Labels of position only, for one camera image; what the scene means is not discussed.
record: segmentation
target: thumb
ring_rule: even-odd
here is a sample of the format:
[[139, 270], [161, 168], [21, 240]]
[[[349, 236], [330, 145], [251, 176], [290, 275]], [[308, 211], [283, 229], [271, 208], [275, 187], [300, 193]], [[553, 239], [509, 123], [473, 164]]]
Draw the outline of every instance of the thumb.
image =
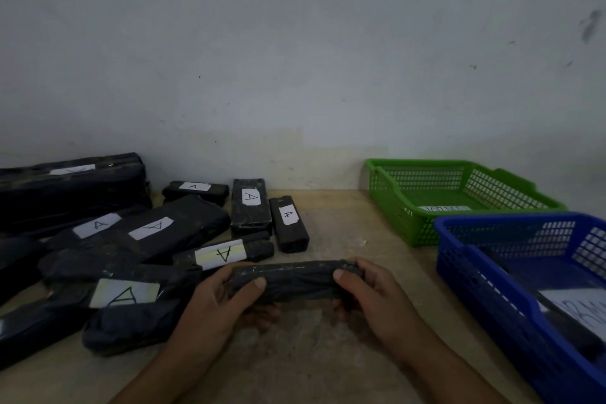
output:
[[253, 305], [261, 297], [266, 286], [267, 280], [265, 278], [257, 278], [250, 281], [225, 304], [225, 310], [233, 322], [236, 322], [236, 319], [238, 319], [244, 310]]
[[333, 278], [340, 287], [356, 297], [362, 309], [372, 307], [379, 297], [379, 294], [356, 274], [338, 269], [334, 271]]

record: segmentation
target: person's left arm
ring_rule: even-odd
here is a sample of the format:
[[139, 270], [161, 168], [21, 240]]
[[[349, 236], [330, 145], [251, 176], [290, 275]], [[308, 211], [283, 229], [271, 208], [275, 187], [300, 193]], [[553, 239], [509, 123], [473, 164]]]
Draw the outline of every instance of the person's left arm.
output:
[[[198, 285], [162, 352], [110, 404], [170, 404], [196, 385], [267, 285], [265, 278], [257, 278], [228, 300], [225, 284], [235, 266], [222, 267]], [[255, 306], [244, 318], [267, 330], [278, 316], [279, 309], [271, 305]]]

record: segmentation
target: blue plastic basket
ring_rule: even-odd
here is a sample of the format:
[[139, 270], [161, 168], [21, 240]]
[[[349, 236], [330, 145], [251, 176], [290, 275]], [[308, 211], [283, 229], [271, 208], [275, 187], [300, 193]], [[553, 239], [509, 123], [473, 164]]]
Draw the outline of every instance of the blue plastic basket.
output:
[[554, 212], [443, 216], [435, 228], [437, 273], [541, 398], [606, 403], [606, 354], [587, 361], [548, 323], [538, 302], [478, 249], [489, 247], [534, 289], [606, 289], [606, 222]]

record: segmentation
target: person's right hand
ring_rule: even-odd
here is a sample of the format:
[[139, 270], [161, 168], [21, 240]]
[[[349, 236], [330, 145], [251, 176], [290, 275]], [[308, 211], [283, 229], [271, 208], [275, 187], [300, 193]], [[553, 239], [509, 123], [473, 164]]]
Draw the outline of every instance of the person's right hand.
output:
[[[352, 293], [368, 325], [390, 353], [405, 363], [414, 362], [428, 342], [435, 339], [435, 334], [388, 269], [360, 257], [350, 260], [364, 271], [364, 279], [345, 270], [335, 270], [335, 281]], [[335, 301], [335, 309], [339, 319], [347, 321], [348, 312], [341, 301]]]

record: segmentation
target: plastic basket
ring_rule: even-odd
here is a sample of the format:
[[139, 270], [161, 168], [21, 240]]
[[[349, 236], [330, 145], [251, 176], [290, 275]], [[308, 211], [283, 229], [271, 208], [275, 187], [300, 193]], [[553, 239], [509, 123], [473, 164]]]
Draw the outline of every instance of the plastic basket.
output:
[[[606, 403], [606, 354], [587, 361], [548, 323], [539, 303], [478, 249], [489, 247], [539, 291], [606, 288], [606, 222], [556, 212], [440, 217], [435, 227], [437, 273], [541, 398]], [[592, 315], [592, 323], [606, 323], [604, 307]]]
[[436, 246], [436, 217], [565, 211], [566, 206], [504, 169], [463, 160], [366, 160], [370, 197], [411, 246]]

